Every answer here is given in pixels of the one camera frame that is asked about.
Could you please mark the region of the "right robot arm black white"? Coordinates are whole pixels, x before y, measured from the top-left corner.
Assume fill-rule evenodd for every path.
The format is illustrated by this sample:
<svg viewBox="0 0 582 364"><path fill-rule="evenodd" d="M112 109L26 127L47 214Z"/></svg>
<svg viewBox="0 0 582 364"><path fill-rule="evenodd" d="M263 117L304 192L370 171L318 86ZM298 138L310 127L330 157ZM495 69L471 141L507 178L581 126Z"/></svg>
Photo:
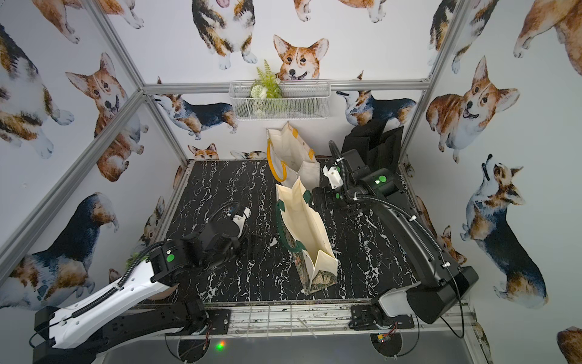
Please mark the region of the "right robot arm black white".
<svg viewBox="0 0 582 364"><path fill-rule="evenodd" d="M355 150L341 153L334 142L329 147L334 159L333 167L324 169L329 185L313 190L311 207L318 212L374 212L405 251L418 279L415 285L386 291L374 305L388 319L415 315L427 324L435 323L461 304L462 297L477 283L478 274L440 247L398 187L394 173L386 168L371 171Z"/></svg>

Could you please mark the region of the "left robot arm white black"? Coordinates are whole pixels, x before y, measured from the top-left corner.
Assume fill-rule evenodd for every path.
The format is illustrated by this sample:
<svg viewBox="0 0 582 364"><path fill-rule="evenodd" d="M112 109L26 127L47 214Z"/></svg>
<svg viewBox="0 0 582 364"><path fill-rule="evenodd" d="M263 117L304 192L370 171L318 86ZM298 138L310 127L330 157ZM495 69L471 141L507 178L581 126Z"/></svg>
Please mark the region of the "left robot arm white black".
<svg viewBox="0 0 582 364"><path fill-rule="evenodd" d="M235 259L250 215L250 209L242 208L210 219L201 231L152 244L125 274L97 293L65 308L37 312L34 331L43 341L33 348L33 362L92 363L100 354L148 335L210 332L212 319L198 297L146 312L128 310L177 286L182 275L201 275Z"/></svg>

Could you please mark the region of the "cream tote bag green handles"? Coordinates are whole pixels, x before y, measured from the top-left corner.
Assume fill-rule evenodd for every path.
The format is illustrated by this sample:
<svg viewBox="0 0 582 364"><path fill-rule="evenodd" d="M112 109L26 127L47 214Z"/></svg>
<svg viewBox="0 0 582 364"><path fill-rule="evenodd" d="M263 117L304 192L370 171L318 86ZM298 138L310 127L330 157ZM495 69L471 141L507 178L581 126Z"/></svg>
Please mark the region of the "cream tote bag green handles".
<svg viewBox="0 0 582 364"><path fill-rule="evenodd" d="M279 241L296 265L303 292L315 294L337 283L339 260L312 194L300 179L292 187L276 186L275 216Z"/></svg>

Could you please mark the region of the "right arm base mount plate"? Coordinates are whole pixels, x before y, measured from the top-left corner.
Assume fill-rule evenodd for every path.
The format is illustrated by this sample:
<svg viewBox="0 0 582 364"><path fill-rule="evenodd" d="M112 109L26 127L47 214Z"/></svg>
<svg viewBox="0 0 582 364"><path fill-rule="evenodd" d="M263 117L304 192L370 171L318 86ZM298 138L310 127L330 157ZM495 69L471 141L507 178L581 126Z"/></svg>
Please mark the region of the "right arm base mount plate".
<svg viewBox="0 0 582 364"><path fill-rule="evenodd" d="M415 322L410 315L388 316L378 305L352 306L348 327L355 331L413 329Z"/></svg>

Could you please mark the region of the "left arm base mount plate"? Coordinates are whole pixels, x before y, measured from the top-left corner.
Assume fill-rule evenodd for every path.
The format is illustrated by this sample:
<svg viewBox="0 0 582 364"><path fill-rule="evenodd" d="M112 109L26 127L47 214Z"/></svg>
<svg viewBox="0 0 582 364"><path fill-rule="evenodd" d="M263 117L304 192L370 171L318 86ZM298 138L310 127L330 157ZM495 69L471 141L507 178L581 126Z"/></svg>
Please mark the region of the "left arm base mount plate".
<svg viewBox="0 0 582 364"><path fill-rule="evenodd" d="M180 332L182 335L225 335L230 325L230 309L197 312Z"/></svg>

